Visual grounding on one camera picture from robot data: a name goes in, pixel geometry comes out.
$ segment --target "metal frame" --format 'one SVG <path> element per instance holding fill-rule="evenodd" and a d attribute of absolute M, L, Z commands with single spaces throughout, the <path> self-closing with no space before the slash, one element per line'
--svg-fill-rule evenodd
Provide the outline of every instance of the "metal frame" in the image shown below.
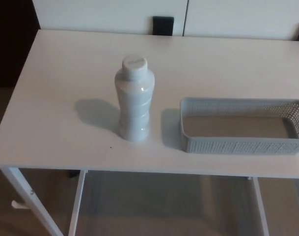
<path fill-rule="evenodd" d="M 259 217 L 261 235 L 269 236 L 268 224 L 267 224 L 267 219 L 266 219 L 266 215 L 265 215 L 265 209 L 264 209 L 264 203 L 263 203 L 263 199 L 262 199 L 262 195 L 261 195 L 261 190 L 259 187 L 258 177 L 250 177 L 249 180 L 251 181 L 251 184 L 252 184 L 252 188 L 254 191 L 254 197 L 255 197 L 256 205 L 257 205 L 257 209 L 258 209 L 258 217 Z"/>
<path fill-rule="evenodd" d="M 40 222 L 44 225 L 44 227 L 48 230 L 48 232 L 52 236 L 63 236 L 63 233 L 58 228 L 52 217 L 49 215 L 45 207 L 40 202 L 36 193 L 33 191 L 22 172 L 19 168 L 16 167 L 2 167 L 0 168 L 5 177 L 9 180 L 9 182 L 13 185 L 22 199 L 25 201 L 24 204 L 17 203 L 15 201 L 12 202 L 14 208 L 17 209 L 30 209 L 35 214 L 35 216 L 40 220 Z M 76 189 L 76 195 L 74 200 L 72 218 L 70 222 L 68 236 L 75 236 L 77 221 L 79 216 L 79 211 L 81 207 L 81 199 L 82 199 L 82 191 L 85 182 L 85 175 L 88 171 L 81 170 L 79 181 Z M 256 205 L 258 209 L 259 222 L 261 228 L 261 234 L 263 236 L 269 236 L 268 225 L 264 210 L 264 204 L 262 200 L 262 195 L 259 187 L 259 181 L 257 177 L 249 177 L 249 181 L 251 181 L 254 196 L 256 200 Z"/>
<path fill-rule="evenodd" d="M 43 226 L 52 236 L 63 236 L 63 233 L 56 225 L 50 214 L 47 212 L 45 207 L 42 205 L 41 201 L 37 197 L 34 190 L 31 188 L 22 172 L 19 168 L 16 167 L 2 167 L 0 168 L 2 173 L 16 189 L 22 199 L 25 201 L 25 204 L 19 204 L 17 202 L 12 202 L 13 206 L 18 209 L 29 208 L 35 214 L 35 216 L 40 220 Z M 77 220 L 81 206 L 82 190 L 85 181 L 86 170 L 82 170 L 79 177 L 79 182 L 76 190 L 73 213 L 70 223 L 69 236 L 74 236 L 76 232 Z"/>

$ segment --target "wooden floor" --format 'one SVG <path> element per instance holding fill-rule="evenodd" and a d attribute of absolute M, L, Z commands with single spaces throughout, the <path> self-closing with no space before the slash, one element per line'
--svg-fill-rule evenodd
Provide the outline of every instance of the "wooden floor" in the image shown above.
<path fill-rule="evenodd" d="M 11 89 L 0 89 L 0 121 Z M 23 169 L 67 235 L 77 177 Z M 299 236 L 299 201 L 290 179 L 260 179 L 271 236 Z M 88 172 L 77 236 L 259 236 L 249 181 L 243 177 Z M 49 235 L 0 172 L 0 236 Z"/>

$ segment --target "plastic bottle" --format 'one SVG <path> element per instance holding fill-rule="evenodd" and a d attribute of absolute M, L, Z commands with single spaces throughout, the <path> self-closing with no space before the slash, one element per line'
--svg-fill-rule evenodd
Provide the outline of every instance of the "plastic bottle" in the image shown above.
<path fill-rule="evenodd" d="M 147 60 L 129 55 L 115 75 L 115 88 L 120 105 L 119 133 L 129 141 L 144 140 L 150 132 L 149 109 L 155 86 L 155 76 Z"/>

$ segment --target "white cabinet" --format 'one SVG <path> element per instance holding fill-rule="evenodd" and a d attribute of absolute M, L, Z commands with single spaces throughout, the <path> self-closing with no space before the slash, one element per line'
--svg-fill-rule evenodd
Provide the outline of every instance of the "white cabinet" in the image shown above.
<path fill-rule="evenodd" d="M 40 27 L 148 34 L 152 16 L 173 16 L 182 35 L 187 0 L 33 0 Z"/>
<path fill-rule="evenodd" d="M 190 0 L 185 36 L 292 39 L 299 0 Z"/>

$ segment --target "white table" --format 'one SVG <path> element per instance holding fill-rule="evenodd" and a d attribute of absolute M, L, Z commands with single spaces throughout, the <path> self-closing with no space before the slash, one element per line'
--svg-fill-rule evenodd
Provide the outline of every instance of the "white table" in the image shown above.
<path fill-rule="evenodd" d="M 114 75 L 129 53 L 144 55 L 156 76 L 143 143 L 116 134 Z M 179 150 L 186 96 L 299 99 L 299 42 L 40 30 L 0 125 L 0 168 L 52 235 L 62 233 L 19 167 L 82 170 L 69 235 L 86 170 L 255 177 L 266 227 L 256 177 L 299 178 L 299 155 Z"/>

